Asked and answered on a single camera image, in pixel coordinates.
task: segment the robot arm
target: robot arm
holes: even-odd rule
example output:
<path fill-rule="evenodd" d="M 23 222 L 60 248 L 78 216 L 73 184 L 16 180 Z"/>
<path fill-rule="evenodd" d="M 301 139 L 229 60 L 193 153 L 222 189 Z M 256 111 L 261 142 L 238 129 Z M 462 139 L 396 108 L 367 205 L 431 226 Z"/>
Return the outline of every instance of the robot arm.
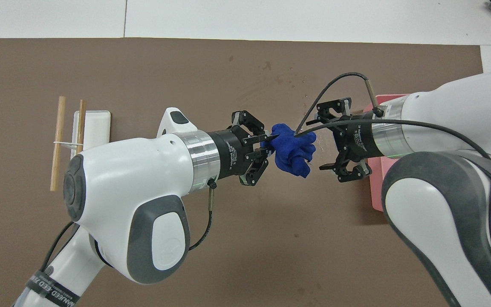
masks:
<path fill-rule="evenodd" d="M 370 95 L 374 111 L 359 115 L 349 97 L 318 104 L 321 95 L 306 124 L 322 125 L 304 133 L 329 128 L 339 154 L 320 169 L 345 182 L 370 175 L 366 158 L 403 157 L 384 179 L 389 223 L 449 305 L 491 306 L 491 73 L 380 106 Z M 349 162 L 357 166 L 348 170 Z"/>
<path fill-rule="evenodd" d="M 237 111 L 227 129 L 207 133 L 173 107 L 155 139 L 111 142 L 76 155 L 63 190 L 78 229 L 30 278 L 15 307 L 72 307 L 105 264 L 139 284 L 170 276 L 196 246 L 181 197 L 232 175 L 256 185 L 269 152 L 254 144 L 275 137 L 263 129 L 253 115 Z"/>

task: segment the black label band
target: black label band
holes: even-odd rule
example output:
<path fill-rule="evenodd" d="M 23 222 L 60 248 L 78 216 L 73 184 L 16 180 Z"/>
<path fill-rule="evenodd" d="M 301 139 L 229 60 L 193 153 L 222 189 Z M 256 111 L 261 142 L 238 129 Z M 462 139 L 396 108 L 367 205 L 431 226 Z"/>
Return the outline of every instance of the black label band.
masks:
<path fill-rule="evenodd" d="M 26 287 L 60 307 L 74 307 L 78 299 L 81 298 L 41 271 L 35 272 L 29 278 Z"/>

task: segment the brown board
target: brown board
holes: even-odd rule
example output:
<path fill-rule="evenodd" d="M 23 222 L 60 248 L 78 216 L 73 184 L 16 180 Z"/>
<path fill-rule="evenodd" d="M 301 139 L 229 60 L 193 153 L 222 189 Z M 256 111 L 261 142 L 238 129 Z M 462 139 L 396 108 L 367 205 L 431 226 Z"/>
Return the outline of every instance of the brown board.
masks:
<path fill-rule="evenodd" d="M 69 221 L 49 192 L 58 96 L 64 140 L 79 99 L 113 115 L 111 141 L 154 138 L 166 107 L 205 131 L 247 110 L 293 128 L 335 76 L 357 71 L 376 93 L 429 91 L 482 72 L 478 46 L 192 39 L 0 39 L 0 306 L 11 305 Z M 368 103 L 359 78 L 326 99 Z M 216 190 L 212 230 L 170 278 L 150 286 L 106 267 L 82 306 L 444 306 L 419 260 L 370 205 L 368 180 L 339 183 L 318 133 L 308 179 L 270 165 L 256 187 L 237 177 Z M 62 150 L 62 165 L 69 161 Z M 184 197 L 192 241 L 207 221 L 207 191 Z"/>

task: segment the wooden dowel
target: wooden dowel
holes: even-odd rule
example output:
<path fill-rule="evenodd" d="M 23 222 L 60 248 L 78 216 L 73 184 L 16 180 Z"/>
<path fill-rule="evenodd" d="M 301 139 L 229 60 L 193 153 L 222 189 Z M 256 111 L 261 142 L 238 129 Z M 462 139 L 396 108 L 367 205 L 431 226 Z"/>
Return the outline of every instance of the wooden dowel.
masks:
<path fill-rule="evenodd" d="M 78 107 L 78 130 L 77 130 L 77 150 L 75 154 L 82 152 L 84 144 L 84 118 L 86 117 L 86 100 L 81 99 Z"/>
<path fill-rule="evenodd" d="M 56 133 L 54 135 L 55 142 L 62 141 L 62 133 L 64 130 L 64 111 L 66 110 L 66 98 L 60 96 L 58 99 L 58 114 L 56 116 Z M 54 143 L 54 151 L 52 152 L 52 171 L 50 174 L 50 190 L 58 190 L 58 177 L 60 176 L 60 144 Z"/>

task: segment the blue cloth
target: blue cloth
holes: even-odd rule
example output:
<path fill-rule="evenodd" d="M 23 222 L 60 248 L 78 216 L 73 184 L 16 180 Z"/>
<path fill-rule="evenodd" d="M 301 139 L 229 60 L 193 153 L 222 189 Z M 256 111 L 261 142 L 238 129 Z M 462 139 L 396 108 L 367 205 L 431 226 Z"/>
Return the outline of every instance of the blue cloth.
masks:
<path fill-rule="evenodd" d="M 316 140 L 316 134 L 310 132 L 295 138 L 294 132 L 286 124 L 276 124 L 272 127 L 271 135 L 279 136 L 269 142 L 263 142 L 261 146 L 275 151 L 275 162 L 279 169 L 306 178 L 310 173 L 310 167 L 306 162 L 312 160 L 315 151 L 312 143 Z"/>

